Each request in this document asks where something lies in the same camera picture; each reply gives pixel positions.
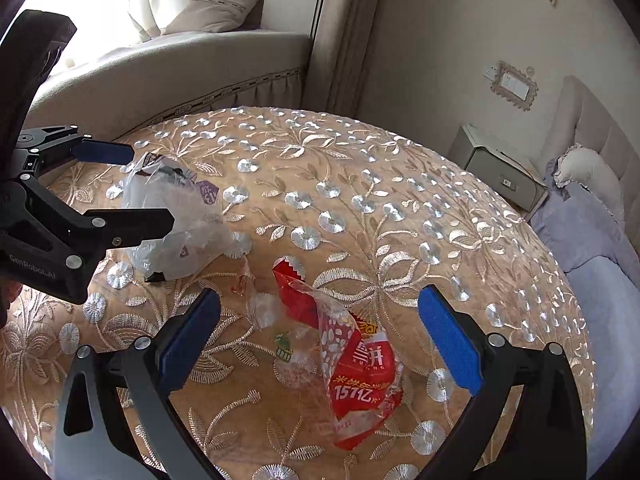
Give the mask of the person left hand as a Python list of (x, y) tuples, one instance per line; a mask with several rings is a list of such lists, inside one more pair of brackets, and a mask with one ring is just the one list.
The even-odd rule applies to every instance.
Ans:
[(12, 302), (20, 296), (23, 285), (8, 278), (0, 278), (0, 288), (0, 328), (3, 328), (8, 322), (9, 308)]

